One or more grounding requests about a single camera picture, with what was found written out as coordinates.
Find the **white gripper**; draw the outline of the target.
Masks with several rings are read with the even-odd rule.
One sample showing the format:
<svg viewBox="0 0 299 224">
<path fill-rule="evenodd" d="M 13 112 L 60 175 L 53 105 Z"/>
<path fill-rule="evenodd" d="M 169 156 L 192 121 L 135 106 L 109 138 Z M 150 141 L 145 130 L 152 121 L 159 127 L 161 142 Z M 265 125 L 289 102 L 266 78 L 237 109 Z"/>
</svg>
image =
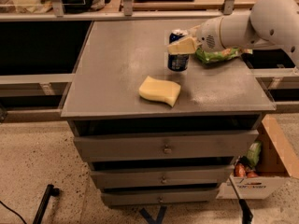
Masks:
<svg viewBox="0 0 299 224">
<path fill-rule="evenodd" d="M 206 52 L 223 50 L 221 43 L 221 21 L 222 17 L 209 19 L 200 26 L 194 26 L 188 30 L 191 36 L 184 36 L 178 41 L 174 41 L 167 46 L 167 51 L 171 55 L 193 54 L 200 46 Z"/>
</svg>

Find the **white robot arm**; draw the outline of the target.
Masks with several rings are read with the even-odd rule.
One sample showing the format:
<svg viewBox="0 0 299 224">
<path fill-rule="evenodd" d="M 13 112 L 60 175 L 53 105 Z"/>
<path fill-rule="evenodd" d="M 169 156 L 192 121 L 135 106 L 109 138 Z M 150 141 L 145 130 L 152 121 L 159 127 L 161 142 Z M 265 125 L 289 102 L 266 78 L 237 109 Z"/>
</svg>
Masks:
<svg viewBox="0 0 299 224">
<path fill-rule="evenodd" d="M 258 0 L 251 11 L 209 19 L 167 46 L 171 55 L 240 49 L 282 49 L 299 68 L 299 6 L 294 0 Z"/>
</svg>

